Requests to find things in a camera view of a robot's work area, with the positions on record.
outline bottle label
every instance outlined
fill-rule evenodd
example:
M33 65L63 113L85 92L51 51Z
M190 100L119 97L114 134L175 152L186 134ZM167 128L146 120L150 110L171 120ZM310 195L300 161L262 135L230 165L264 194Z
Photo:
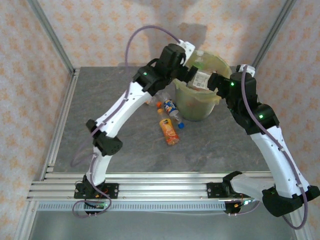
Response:
M176 105L174 104L174 102L173 102L171 99L165 101L165 102L163 103L163 105L164 105L164 109L166 110L166 112L167 112L168 114L170 114L171 112L177 110Z

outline gray floor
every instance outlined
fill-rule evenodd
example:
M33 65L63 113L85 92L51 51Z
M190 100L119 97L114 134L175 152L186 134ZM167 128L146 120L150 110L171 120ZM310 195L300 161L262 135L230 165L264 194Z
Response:
M110 211L79 219L40 211L29 240L295 240L282 217L260 206L237 216Z
M86 172L89 161L71 168L79 145L92 152L85 123L103 115L125 91L137 68L126 75L123 67L82 67L54 166L55 172ZM174 98L174 86L167 87ZM213 172L268 171L261 153L236 124L222 100L200 122L185 121L177 129L180 142L167 146L155 107L141 106L119 131L123 148L112 158L107 172Z

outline plastic bottle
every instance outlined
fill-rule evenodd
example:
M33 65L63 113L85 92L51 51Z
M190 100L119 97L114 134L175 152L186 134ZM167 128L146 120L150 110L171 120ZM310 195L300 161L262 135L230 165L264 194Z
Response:
M194 61L193 66L195 66L196 68L198 68L198 70L201 71L205 68L205 63L204 63L204 59L203 59L204 51L197 50L196 56L197 56L197 58Z
M145 103L149 106L156 106L157 102L159 102L157 94L155 94L150 100L146 101Z
M178 123L178 128L183 129L185 124L183 123L183 118L177 109L175 103L171 100L169 93L165 91L160 91L157 93L158 99L163 103L164 109L171 118L174 118Z
M187 86L190 89L196 90L196 91L209 91L208 80L210 78L211 73L204 71L205 69L205 62L203 59L204 51L197 50L196 51L197 58L193 63L193 66L198 68L198 71L196 72L193 79L188 82Z
M165 141L168 145L174 145L179 142L179 137L171 123L171 119L165 114L162 108L158 109L160 118L159 125L163 131Z

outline blue bottle cap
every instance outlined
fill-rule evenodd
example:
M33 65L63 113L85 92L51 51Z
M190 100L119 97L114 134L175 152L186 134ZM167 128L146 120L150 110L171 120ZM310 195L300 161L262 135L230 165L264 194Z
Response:
M178 128L183 129L185 127L185 124L183 122L180 122L178 124Z

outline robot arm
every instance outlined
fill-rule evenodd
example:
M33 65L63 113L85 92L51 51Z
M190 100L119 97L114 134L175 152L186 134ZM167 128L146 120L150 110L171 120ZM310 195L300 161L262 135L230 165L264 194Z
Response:
M194 50L194 45L182 40L179 44L171 43L166 46L159 59L150 61L137 71L127 91L104 115L86 123L90 132L95 132L92 157L94 163L92 171L89 169L83 177L83 183L76 185L77 191L81 192L81 198L95 198L96 192L92 185L100 186L104 183L109 162L123 145L117 138L119 129L143 103L164 89L173 79L186 77L188 68L185 64Z
M208 80L210 90L218 89L217 95L225 99L234 120L245 129L251 139L261 151L275 182L253 180L239 171L230 173L223 179L224 190L228 193L242 193L251 196L261 202L274 216L279 217L300 208L303 204L301 189L305 192L307 201L311 201L320 195L317 186L311 186L299 171L287 145L284 141L279 120L273 109L258 102L256 94L256 79L253 78L255 70L248 68L245 74L245 96L248 105L259 123L282 145L282 149L256 125L250 117L242 96L241 78L243 65L237 67L237 72L227 79L217 73L213 73ZM287 161L285 151L299 176L301 184L298 184L292 166Z

